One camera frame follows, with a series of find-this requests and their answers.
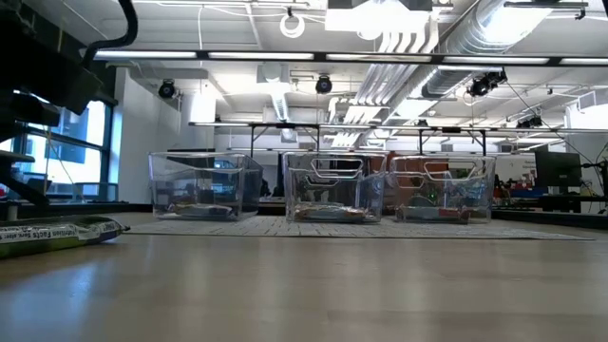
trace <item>window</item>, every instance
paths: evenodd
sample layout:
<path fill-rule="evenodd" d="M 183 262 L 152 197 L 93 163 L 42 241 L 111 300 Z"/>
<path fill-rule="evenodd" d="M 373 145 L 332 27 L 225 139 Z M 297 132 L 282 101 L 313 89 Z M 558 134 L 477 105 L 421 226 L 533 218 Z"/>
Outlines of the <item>window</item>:
<path fill-rule="evenodd" d="M 104 144 L 104 103 L 99 101 L 90 102 L 82 115 L 74 114 L 65 108 L 61 109 L 60 114 L 59 125 L 50 128 L 52 134 L 59 134 L 99 146 Z M 45 127 L 41 124 L 30 123 L 29 126 L 45 130 Z"/>
<path fill-rule="evenodd" d="M 36 161 L 22 162 L 21 171 L 25 178 L 43 179 L 48 170 L 47 178 L 51 181 L 47 190 L 49 194 L 71 195 L 72 182 L 99 182 L 101 180 L 101 153 L 99 150 L 53 140 L 49 146 L 46 137 L 35 135 L 28 135 L 28 144 L 31 145 L 31 151 L 26 154 L 32 156 Z"/>
<path fill-rule="evenodd" d="M 12 139 L 0 142 L 0 150 L 11 152 L 12 151 Z"/>
<path fill-rule="evenodd" d="M 95 101 L 82 115 L 64 108 L 60 108 L 60 114 L 59 124 L 50 127 L 50 143 L 46 126 L 29 123 L 25 137 L 17 137 L 9 144 L 3 142 L 0 148 L 32 156 L 35 162 L 15 166 L 22 171 L 25 183 L 47 174 L 50 198 L 69 199 L 74 192 L 72 183 L 93 183 L 82 184 L 79 189 L 86 197 L 103 200 L 98 197 L 100 193 L 111 191 L 106 186 L 101 191 L 95 183 L 107 182 L 111 107 Z"/>

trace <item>exposed duct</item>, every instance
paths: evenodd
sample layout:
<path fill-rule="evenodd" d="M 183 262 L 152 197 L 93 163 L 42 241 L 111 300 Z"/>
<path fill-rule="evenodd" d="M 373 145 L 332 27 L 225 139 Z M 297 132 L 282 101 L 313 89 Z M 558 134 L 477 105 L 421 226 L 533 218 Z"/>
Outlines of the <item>exposed duct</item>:
<path fill-rule="evenodd" d="M 454 54 L 502 54 L 525 38 L 551 9 L 505 8 L 505 0 L 481 0 L 439 49 Z M 471 76 L 470 71 L 439 70 L 437 66 L 416 69 L 395 99 L 402 118 L 415 118 L 436 104 L 432 99 L 451 93 Z M 430 101 L 408 100 L 425 98 Z"/>
<path fill-rule="evenodd" d="M 376 1 L 376 4 L 376 6 L 389 7 L 393 6 L 394 2 Z M 419 2 L 418 5 L 409 2 L 408 9 L 411 8 L 409 9 L 411 13 L 424 20 L 419 20 L 416 25 L 406 25 L 404 20 L 401 20 L 402 24 L 395 26 L 398 30 L 385 31 L 378 52 L 403 53 L 407 51 L 416 53 L 421 51 L 422 47 L 426 48 L 430 44 L 432 44 L 430 49 L 434 48 L 437 44 L 438 31 L 436 13 L 432 11 L 430 4 L 430 2 L 425 1 Z M 428 22 L 428 34 L 425 32 L 425 22 Z M 381 105 L 389 102 L 390 96 L 393 96 L 398 91 L 411 74 L 411 71 L 408 70 L 407 66 L 400 65 L 371 65 L 364 82 L 355 95 L 352 106 L 348 109 L 343 124 L 367 124 L 370 120 L 374 119 L 382 109 Z M 337 139 L 334 140 L 332 146 L 356 143 L 358 136 L 354 139 L 352 138 L 353 135 L 349 135 L 348 133 L 338 133 Z"/>
<path fill-rule="evenodd" d="M 257 83 L 263 85 L 266 92 L 273 99 L 276 120 L 288 122 L 289 107 L 285 93 L 289 91 L 289 69 L 276 62 L 264 63 L 257 67 Z M 289 128 L 281 129 L 281 141 L 284 143 L 297 143 L 297 133 Z"/>

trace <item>ceiling pipe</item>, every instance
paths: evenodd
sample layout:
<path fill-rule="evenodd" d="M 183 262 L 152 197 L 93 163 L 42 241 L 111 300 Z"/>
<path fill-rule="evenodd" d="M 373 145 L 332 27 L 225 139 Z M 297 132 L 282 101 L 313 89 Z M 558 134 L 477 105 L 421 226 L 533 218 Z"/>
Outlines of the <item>ceiling pipe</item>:
<path fill-rule="evenodd" d="M 439 43 L 438 44 L 442 44 L 447 37 L 460 25 L 460 23 L 463 22 L 463 20 L 465 20 L 465 18 L 468 16 L 468 14 L 477 7 L 477 5 L 479 5 L 480 1 L 482 0 L 475 0 L 475 2 L 473 2 L 468 8 L 466 8 L 466 10 L 463 12 L 463 14 L 460 15 L 460 17 L 458 17 L 458 19 L 456 19 L 456 21 L 454 21 L 452 23 L 452 25 L 449 26 L 449 28 L 447 28 L 442 34 L 441 36 L 439 36 Z"/>
<path fill-rule="evenodd" d="M 480 0 L 474 9 L 459 22 L 449 37 L 440 44 L 439 49 L 447 53 L 480 54 L 507 52 L 512 46 L 521 41 L 540 21 L 546 17 L 551 9 L 508 9 L 505 12 L 504 0 Z M 497 27 L 508 16 L 509 28 Z M 393 107 L 401 111 L 408 111 L 409 117 L 416 117 L 429 107 L 436 104 L 428 101 L 424 107 L 420 104 L 406 103 L 410 97 L 424 97 L 440 99 L 451 93 L 454 88 L 461 86 L 471 77 L 470 71 L 439 70 L 437 66 L 418 67 L 411 76 L 408 86 L 403 88 L 393 102 Z"/>
<path fill-rule="evenodd" d="M 430 20 L 428 22 L 428 42 L 425 44 L 425 32 L 424 30 L 422 30 L 418 32 L 418 34 L 416 34 L 416 39 L 414 40 L 413 45 L 409 48 L 408 52 L 431 52 L 437 45 L 438 34 L 439 30 L 437 20 L 434 18 L 434 16 L 431 15 Z M 394 86 L 389 88 L 389 90 L 384 94 L 381 100 L 382 104 L 385 105 L 390 101 L 390 99 L 397 93 L 397 91 L 401 89 L 403 83 L 409 78 L 409 76 L 414 72 L 415 69 L 416 66 L 400 66 L 400 70 L 397 71 L 397 73 L 399 74 L 397 81 L 394 83 Z"/>
<path fill-rule="evenodd" d="M 378 49 L 378 52 L 380 52 L 380 53 L 385 52 L 386 49 L 389 47 L 389 41 L 390 41 L 390 34 L 388 32 L 382 33 L 382 43 L 380 44 L 380 48 Z M 357 91 L 357 94 L 354 96 L 354 101 L 357 104 L 362 103 L 362 101 L 361 101 L 362 95 L 365 91 L 367 91 L 367 89 L 371 85 L 371 79 L 373 78 L 373 75 L 375 75 L 377 66 L 378 65 L 371 65 L 370 68 L 368 69 L 365 79 L 363 80 L 363 83 L 359 87 L 359 91 Z"/>
<path fill-rule="evenodd" d="M 389 43 L 389 47 L 387 48 L 387 53 L 392 53 L 395 51 L 395 49 L 399 45 L 400 37 L 401 37 L 401 34 L 399 32 L 393 32 L 390 34 L 390 43 Z M 374 104 L 373 96 L 380 89 L 380 86 L 382 86 L 384 81 L 387 80 L 388 77 L 391 75 L 391 73 L 393 72 L 394 66 L 393 65 L 381 65 L 380 67 L 381 68 L 380 68 L 380 71 L 377 73 L 378 76 L 377 76 L 375 83 L 372 85 L 372 87 L 370 87 L 370 89 L 367 90 L 366 94 L 363 97 L 364 103 L 366 103 L 368 105 Z"/>
<path fill-rule="evenodd" d="M 397 52 L 398 53 L 406 52 L 410 43 L 411 43 L 411 33 L 409 33 L 409 32 L 403 33 L 402 38 L 401 38 L 401 43 L 397 47 Z M 382 90 L 376 95 L 376 97 L 373 101 L 375 104 L 382 103 L 382 100 L 385 98 L 387 93 L 397 85 L 398 81 L 401 79 L 401 76 L 403 75 L 403 72 L 406 68 L 407 68 L 407 66 L 393 66 L 392 73 L 390 74 L 389 80 L 387 81 L 385 86 L 382 88 Z"/>

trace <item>carpet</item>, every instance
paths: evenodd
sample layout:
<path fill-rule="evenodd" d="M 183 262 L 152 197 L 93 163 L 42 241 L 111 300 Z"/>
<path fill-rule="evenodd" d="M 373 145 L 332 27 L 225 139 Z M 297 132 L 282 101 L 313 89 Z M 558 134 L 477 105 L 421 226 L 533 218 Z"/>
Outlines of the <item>carpet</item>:
<path fill-rule="evenodd" d="M 589 239 L 518 228 L 523 225 L 525 223 L 502 220 L 471 225 L 404 223 L 391 218 L 383 218 L 379 224 L 304 223 L 287 222 L 284 217 L 257 216 L 238 222 L 159 220 L 132 226 L 126 233 L 225 237 Z"/>

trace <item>desk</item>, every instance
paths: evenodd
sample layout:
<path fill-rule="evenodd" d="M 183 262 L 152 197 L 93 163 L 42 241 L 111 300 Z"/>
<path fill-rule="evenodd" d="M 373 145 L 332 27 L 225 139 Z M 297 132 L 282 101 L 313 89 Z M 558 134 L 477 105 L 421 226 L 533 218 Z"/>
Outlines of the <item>desk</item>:
<path fill-rule="evenodd" d="M 568 213 L 580 213 L 582 202 L 608 202 L 608 198 L 601 196 L 580 196 L 580 195 L 551 195 L 539 197 L 539 206 L 543 211 L 560 210 Z"/>

